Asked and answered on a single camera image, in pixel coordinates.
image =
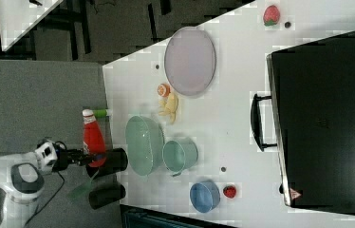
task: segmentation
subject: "bowl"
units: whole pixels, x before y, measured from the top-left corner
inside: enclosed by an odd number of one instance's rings
[[[190,201],[197,211],[210,212],[220,201],[218,187],[211,180],[195,183],[190,189]]]
[[[163,134],[159,124],[147,117],[134,116],[127,123],[127,155],[134,172],[148,176],[161,163]]]

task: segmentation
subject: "black cable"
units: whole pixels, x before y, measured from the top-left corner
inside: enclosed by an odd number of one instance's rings
[[[51,196],[51,198],[47,201],[47,203],[45,203],[45,205],[39,211],[37,211],[31,218],[29,218],[29,220],[26,223],[26,226],[33,218],[35,218],[39,213],[41,213],[45,209],[45,207],[47,207],[47,205],[53,200],[54,197],[56,197],[59,191],[63,188],[63,185],[65,185],[65,178],[62,176],[62,174],[60,174],[60,172],[57,172],[57,174],[63,180],[62,185],[60,185],[60,187],[56,190],[53,196]]]

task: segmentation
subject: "teal mug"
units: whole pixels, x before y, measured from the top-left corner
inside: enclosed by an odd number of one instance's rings
[[[195,165],[198,152],[195,143],[189,138],[167,142],[162,149],[162,158],[166,167],[178,176],[185,169]]]

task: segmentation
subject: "briefcase handle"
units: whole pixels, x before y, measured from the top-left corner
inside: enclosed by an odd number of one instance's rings
[[[252,133],[255,142],[263,152],[265,148],[277,146],[277,143],[266,144],[264,143],[263,140],[263,126],[261,124],[260,106],[258,105],[258,103],[269,99],[271,99],[271,96],[259,97],[257,94],[254,94],[253,101],[252,101],[252,109],[251,109]]]

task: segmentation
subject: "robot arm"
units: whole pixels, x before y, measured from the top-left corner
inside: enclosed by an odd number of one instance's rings
[[[44,191],[43,175],[102,159],[83,150],[67,150],[62,142],[43,140],[33,152],[0,157],[0,188],[6,192],[0,228],[23,228],[36,213]]]

